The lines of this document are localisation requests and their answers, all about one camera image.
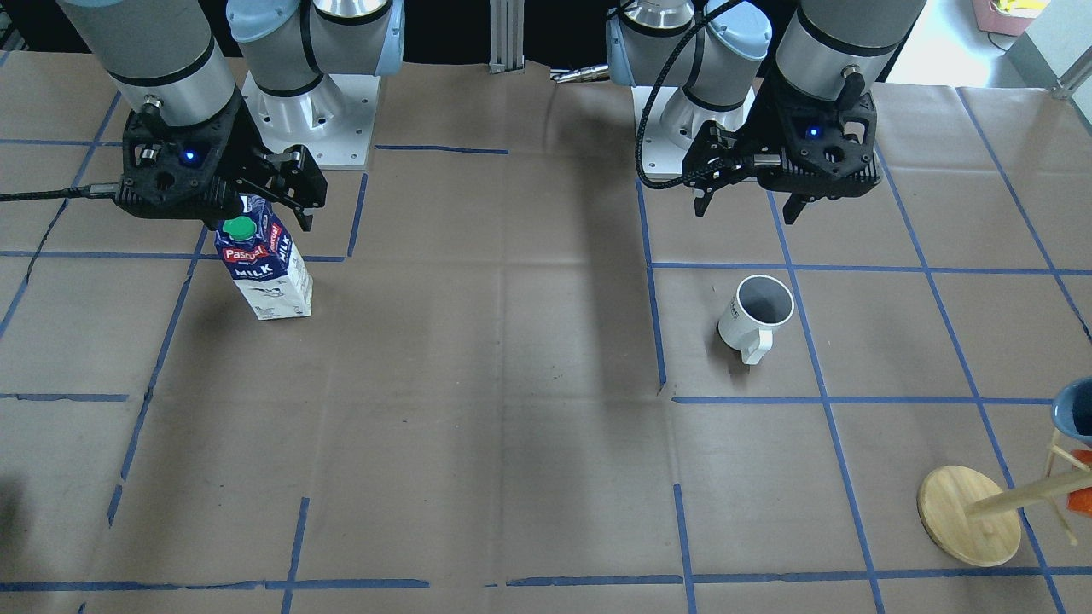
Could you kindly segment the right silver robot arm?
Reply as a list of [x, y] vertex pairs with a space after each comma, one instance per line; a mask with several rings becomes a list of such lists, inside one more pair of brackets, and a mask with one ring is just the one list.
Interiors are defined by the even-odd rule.
[[229, 1], [254, 86], [247, 94], [195, 1], [60, 8], [131, 106], [121, 178], [81, 194], [143, 220], [214, 227], [258, 194], [311, 231], [325, 206], [324, 168], [359, 164], [324, 145], [363, 135], [367, 123], [367, 102], [351, 101], [339, 76], [393, 75], [404, 58], [402, 1]]

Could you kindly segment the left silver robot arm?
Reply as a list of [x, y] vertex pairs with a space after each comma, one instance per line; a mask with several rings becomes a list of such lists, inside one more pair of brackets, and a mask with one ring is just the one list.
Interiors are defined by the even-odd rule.
[[799, 1], [783, 31], [752, 1], [627, 1], [606, 20], [616, 84], [648, 87], [633, 163], [648, 189], [684, 186], [705, 215], [720, 189], [784, 192], [781, 217], [868, 194], [881, 177], [870, 90], [921, 1]]

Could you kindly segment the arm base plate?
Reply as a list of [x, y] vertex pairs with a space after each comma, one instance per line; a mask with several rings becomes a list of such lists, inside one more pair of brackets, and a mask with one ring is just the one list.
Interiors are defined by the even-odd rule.
[[740, 107], [727, 113], [714, 113], [695, 105], [678, 87], [662, 87], [652, 107], [642, 139], [644, 172], [650, 176], [667, 177], [680, 174], [682, 156], [693, 144], [698, 129], [709, 120], [722, 129], [736, 132], [746, 122], [756, 101], [759, 81], [748, 88]]
[[311, 92], [278, 97], [249, 73], [241, 93], [270, 150], [302, 144], [321, 170], [366, 172], [381, 86], [379, 76], [335, 74]]

